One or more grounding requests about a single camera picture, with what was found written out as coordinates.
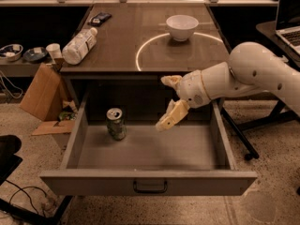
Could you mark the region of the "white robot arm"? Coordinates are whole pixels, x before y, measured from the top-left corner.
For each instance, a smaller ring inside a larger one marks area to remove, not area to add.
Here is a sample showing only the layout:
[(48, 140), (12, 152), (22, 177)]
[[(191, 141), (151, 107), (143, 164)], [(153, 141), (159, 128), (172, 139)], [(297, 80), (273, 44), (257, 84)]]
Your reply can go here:
[(238, 98), (264, 90), (300, 115), (300, 72), (255, 42), (237, 45), (226, 62), (184, 76), (164, 76), (161, 81), (173, 88), (179, 99), (169, 103), (156, 124), (158, 131), (172, 128), (189, 109), (202, 107), (214, 99)]

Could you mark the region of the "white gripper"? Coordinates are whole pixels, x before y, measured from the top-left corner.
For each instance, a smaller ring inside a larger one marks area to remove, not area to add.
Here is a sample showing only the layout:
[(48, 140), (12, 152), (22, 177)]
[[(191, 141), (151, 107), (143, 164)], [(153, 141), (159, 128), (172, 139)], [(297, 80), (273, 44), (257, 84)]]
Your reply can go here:
[(163, 76), (161, 82), (176, 90), (181, 99), (171, 100), (165, 114), (156, 123), (157, 131), (165, 131), (178, 124), (188, 114), (189, 107), (196, 109), (210, 103), (200, 70), (192, 71), (185, 76)]

